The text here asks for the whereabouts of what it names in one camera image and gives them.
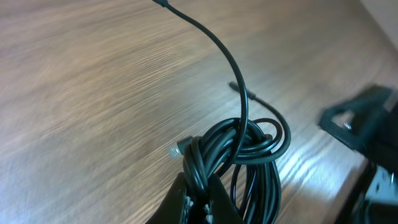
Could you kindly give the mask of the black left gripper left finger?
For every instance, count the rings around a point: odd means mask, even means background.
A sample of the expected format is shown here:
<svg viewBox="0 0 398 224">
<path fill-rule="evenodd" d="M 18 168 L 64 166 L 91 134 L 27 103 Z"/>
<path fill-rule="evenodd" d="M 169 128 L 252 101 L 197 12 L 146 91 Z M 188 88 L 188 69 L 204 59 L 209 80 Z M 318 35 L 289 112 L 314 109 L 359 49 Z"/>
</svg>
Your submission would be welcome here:
<svg viewBox="0 0 398 224">
<path fill-rule="evenodd" d="M 190 197 L 184 173 L 177 175 L 162 203 L 146 224 L 186 224 L 190 213 Z"/>
</svg>

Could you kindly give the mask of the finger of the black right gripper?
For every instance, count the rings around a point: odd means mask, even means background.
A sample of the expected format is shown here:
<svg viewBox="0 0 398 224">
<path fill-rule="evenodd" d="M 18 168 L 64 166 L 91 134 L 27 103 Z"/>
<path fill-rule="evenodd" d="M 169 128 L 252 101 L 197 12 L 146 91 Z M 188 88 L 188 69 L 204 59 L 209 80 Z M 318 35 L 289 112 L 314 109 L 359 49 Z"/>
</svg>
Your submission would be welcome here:
<svg viewBox="0 0 398 224">
<path fill-rule="evenodd" d="M 394 89 L 367 86 L 322 111 L 318 125 L 364 156 L 394 154 Z"/>
</svg>

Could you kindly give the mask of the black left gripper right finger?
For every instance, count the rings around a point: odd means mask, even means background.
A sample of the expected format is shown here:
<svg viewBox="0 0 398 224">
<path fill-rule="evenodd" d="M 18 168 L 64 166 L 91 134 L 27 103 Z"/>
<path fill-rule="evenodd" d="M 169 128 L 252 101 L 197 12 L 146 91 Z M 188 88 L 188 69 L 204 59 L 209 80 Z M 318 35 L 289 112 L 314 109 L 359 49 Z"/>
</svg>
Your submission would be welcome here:
<svg viewBox="0 0 398 224">
<path fill-rule="evenodd" d="M 236 207 L 216 174 L 208 179 L 205 221 L 209 224 L 243 224 Z"/>
</svg>

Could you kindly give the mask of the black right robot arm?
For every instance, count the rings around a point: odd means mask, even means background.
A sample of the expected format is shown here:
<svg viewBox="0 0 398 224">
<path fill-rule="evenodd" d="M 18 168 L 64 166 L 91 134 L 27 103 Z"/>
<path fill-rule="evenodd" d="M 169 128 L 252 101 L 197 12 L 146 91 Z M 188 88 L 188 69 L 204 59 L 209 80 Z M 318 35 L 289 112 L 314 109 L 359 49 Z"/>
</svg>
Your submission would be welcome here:
<svg viewBox="0 0 398 224">
<path fill-rule="evenodd" d="M 397 89 L 370 85 L 322 111 L 319 127 L 369 162 L 337 223 L 397 223 Z"/>
</svg>

